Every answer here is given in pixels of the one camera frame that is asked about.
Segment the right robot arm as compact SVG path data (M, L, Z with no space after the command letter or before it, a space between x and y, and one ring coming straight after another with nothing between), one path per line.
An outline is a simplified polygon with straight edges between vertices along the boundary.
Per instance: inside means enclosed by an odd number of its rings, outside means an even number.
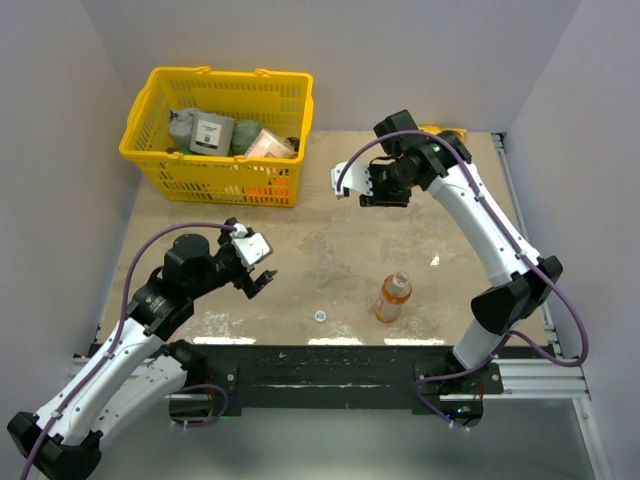
M392 161L374 167L372 192L361 196L361 205L404 207L412 188L421 188L453 218L487 273L490 286L472 299L472 323L445 369L452 390L469 392L481 380L478 365L547 300L562 264L554 256L543 257L511 224L454 132L427 134L406 110L373 130Z

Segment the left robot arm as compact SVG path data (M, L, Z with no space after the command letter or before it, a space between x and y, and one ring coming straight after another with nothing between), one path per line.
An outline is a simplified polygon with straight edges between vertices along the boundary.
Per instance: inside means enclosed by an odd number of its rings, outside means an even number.
M208 377L206 358L172 335L194 314L197 299L226 285L254 298L275 276L251 276L273 252L266 238L229 218L217 225L218 248L198 234L200 222L181 225L183 235L136 292L125 288L120 318L99 350L72 380L36 412L19 412L7 430L26 462L49 479L86 479L102 448L117 432L163 397L205 392L211 413L183 427L216 422L228 409L227 391Z

